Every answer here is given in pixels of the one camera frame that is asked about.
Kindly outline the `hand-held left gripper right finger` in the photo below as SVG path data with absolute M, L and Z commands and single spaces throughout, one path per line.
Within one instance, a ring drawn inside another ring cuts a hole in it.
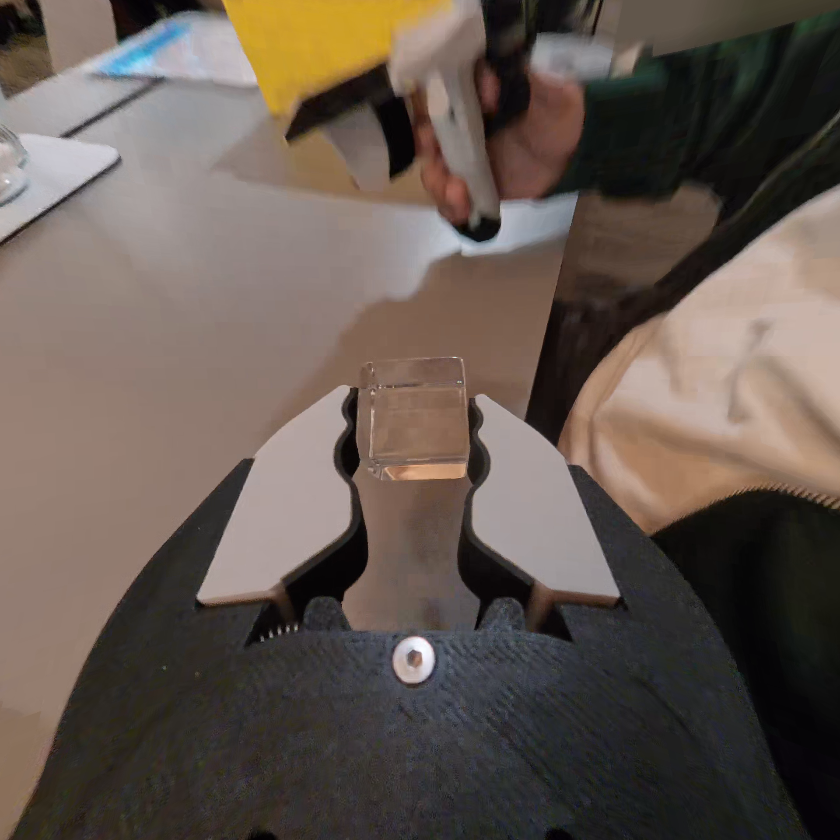
M 557 605 L 614 608 L 616 580 L 566 460 L 487 395 L 469 403 L 465 585 L 488 607 L 510 598 L 527 627 Z

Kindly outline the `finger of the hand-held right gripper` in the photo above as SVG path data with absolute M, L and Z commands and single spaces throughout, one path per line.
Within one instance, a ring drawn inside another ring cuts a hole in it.
M 324 134 L 363 191 L 385 188 L 415 161 L 412 114 L 406 99 L 394 92 L 388 66 L 374 66 L 301 99 L 286 141 L 292 144 L 315 131 Z

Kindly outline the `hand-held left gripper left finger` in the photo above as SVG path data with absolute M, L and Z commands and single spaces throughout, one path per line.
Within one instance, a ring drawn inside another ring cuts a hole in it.
M 341 385 L 257 452 L 196 599 L 270 602 L 285 621 L 313 598 L 342 602 L 368 562 L 354 475 L 357 389 Z

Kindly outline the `clear acrylic cube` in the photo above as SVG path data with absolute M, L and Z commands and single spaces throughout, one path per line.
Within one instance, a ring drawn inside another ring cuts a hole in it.
M 356 444 L 361 465 L 379 480 L 464 478 L 469 420 L 462 359 L 365 363 L 360 370 Z

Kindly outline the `person's right forearm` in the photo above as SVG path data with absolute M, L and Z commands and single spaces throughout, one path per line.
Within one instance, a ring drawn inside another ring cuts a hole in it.
M 584 85 L 556 193 L 659 200 L 711 189 L 734 214 L 839 107 L 839 13 L 671 52 Z

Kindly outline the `person's right hand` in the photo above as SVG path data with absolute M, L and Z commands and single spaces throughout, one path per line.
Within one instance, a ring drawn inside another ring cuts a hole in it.
M 574 80 L 528 69 L 528 110 L 487 142 L 487 153 L 502 201 L 538 200 L 560 182 L 578 143 L 585 118 L 583 88 Z M 453 175 L 427 116 L 425 96 L 413 95 L 413 130 L 421 179 L 438 212 L 453 225 L 470 212 L 466 183 Z

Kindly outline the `yellow plastic bin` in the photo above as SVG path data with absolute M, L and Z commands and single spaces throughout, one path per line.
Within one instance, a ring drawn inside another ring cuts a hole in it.
M 269 114 L 383 62 L 394 35 L 447 1 L 224 1 Z

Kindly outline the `blue and white packet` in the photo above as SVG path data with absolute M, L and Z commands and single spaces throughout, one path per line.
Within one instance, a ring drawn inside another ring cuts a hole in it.
M 258 82 L 229 19 L 219 13 L 186 12 L 166 17 L 80 70 L 109 78 L 206 81 L 231 88 Z

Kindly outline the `person's white shirt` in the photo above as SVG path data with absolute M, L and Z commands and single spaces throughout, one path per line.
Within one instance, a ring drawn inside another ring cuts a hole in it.
M 558 449 L 649 534 L 747 490 L 838 509 L 838 187 L 631 331 Z

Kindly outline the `person's dark green jacket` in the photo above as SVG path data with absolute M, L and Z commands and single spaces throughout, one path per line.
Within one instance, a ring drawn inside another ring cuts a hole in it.
M 559 445 L 596 367 L 797 208 L 838 187 L 838 112 L 653 286 L 555 299 L 527 422 Z M 717 624 L 813 838 L 838 838 L 838 509 L 747 490 L 647 533 Z

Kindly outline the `white mat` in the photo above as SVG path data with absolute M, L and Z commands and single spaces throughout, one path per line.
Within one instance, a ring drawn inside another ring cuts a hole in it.
M 36 133 L 23 133 L 19 140 L 25 162 L 10 172 L 2 190 L 2 244 L 122 161 L 104 144 Z

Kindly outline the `clear glass jar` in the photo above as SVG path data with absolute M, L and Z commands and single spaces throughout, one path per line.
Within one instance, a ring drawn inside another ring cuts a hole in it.
M 11 203 L 27 189 L 27 162 L 28 153 L 21 139 L 1 124 L 1 206 Z

